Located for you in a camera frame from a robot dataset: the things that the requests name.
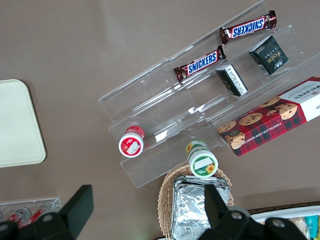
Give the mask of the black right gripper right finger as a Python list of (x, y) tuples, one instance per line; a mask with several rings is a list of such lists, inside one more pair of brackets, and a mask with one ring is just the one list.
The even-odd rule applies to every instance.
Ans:
[(270, 217), (265, 224), (256, 222), (241, 207), (229, 208), (212, 184), (204, 186), (204, 207), (210, 229), (201, 240), (305, 240), (306, 237), (291, 221)]

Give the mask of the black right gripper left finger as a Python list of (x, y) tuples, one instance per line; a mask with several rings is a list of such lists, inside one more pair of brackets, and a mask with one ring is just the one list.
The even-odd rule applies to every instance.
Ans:
[(93, 187), (82, 185), (59, 212), (48, 212), (19, 228), (17, 223), (0, 223), (2, 240), (75, 240), (94, 210)]

